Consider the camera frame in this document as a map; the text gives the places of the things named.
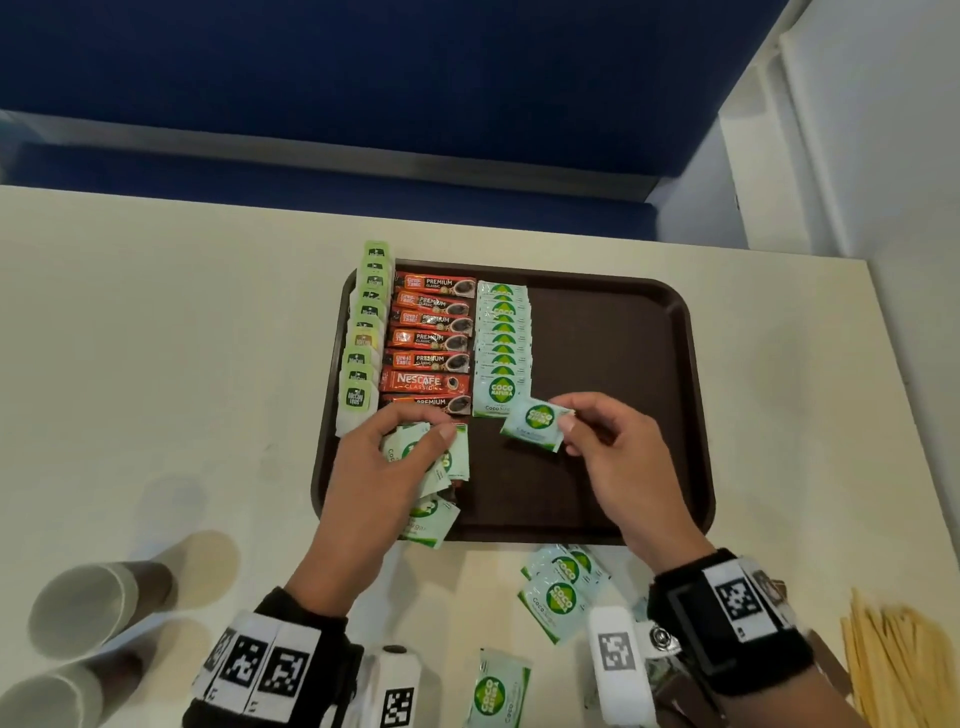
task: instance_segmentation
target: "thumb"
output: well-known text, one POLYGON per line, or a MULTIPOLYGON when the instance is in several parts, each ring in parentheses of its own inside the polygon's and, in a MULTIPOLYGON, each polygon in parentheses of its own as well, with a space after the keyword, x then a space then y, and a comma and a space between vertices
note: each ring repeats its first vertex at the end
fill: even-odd
POLYGON ((581 422, 573 415, 563 415, 557 421, 557 427, 564 434, 564 439, 578 449, 587 461, 599 455, 604 449, 603 443, 597 439, 590 425, 581 422))
POLYGON ((457 425, 454 423, 431 427, 430 431, 420 438, 417 446, 410 450, 410 454, 400 461, 401 468, 408 471, 416 479, 415 482, 419 483, 423 474, 444 454, 456 436, 457 425))

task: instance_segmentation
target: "plastic tray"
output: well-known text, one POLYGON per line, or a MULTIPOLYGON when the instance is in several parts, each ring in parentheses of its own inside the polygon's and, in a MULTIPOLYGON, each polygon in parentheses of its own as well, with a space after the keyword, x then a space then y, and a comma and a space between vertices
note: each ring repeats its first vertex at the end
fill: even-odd
MULTIPOLYGON (((398 260, 414 273, 476 276, 529 286, 534 397, 600 391, 655 418, 705 533, 715 500, 690 314, 668 285, 589 276, 398 260)), ((311 497, 319 515, 333 468, 340 355, 353 276, 344 286, 311 497)), ((503 420, 469 418, 470 481, 456 491, 449 541, 622 544, 590 489, 582 459, 501 436, 503 420)))

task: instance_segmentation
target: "black sleeve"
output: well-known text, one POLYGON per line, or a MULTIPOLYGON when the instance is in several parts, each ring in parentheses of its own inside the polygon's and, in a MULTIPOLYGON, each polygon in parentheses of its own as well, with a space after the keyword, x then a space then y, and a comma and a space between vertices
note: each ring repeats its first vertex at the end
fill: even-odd
MULTIPOLYGON (((320 630, 320 642, 303 677, 297 705, 286 724, 289 728, 316 728, 326 709, 344 693, 349 699, 352 692, 354 674, 351 668, 359 661, 357 653, 362 650, 347 639, 347 620, 308 612, 280 587, 270 592, 255 612, 320 630)), ((277 728, 279 725, 270 720, 231 713, 202 700, 191 702, 182 720, 183 728, 277 728)))

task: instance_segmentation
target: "table surface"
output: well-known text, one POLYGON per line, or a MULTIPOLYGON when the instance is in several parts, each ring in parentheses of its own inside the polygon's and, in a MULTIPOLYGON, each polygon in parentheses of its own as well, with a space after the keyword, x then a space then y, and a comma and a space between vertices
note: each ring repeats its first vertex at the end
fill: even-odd
MULTIPOLYGON (((15 187, 0 221, 0 690, 52 665, 25 634, 51 578, 163 552, 179 608, 139 630, 158 658, 110 725, 178 724, 212 641, 309 543, 337 304, 371 238, 673 286, 693 322, 711 539, 784 579, 841 658, 853 586, 960 645, 960 574, 862 261, 15 187)), ((531 548, 397 545, 354 607, 355 640, 422 657, 419 725, 460 724, 481 646, 533 662, 527 728, 602 724, 582 710, 583 636, 553 646, 516 599, 531 548)), ((616 586, 602 600, 632 603, 649 571, 598 551, 616 586)))

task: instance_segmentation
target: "fingernail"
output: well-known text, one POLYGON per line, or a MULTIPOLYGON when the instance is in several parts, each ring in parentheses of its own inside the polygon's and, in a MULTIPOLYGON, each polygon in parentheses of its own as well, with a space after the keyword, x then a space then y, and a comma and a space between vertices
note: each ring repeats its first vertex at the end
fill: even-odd
POLYGON ((448 446, 451 445, 457 436, 457 425, 454 423, 443 423, 439 425, 437 429, 440 431, 440 436, 444 438, 444 442, 447 443, 448 446))
POLYGON ((573 415, 563 415, 557 421, 557 427, 560 428, 560 432, 564 435, 570 434, 570 430, 573 429, 573 426, 577 424, 577 418, 573 415))

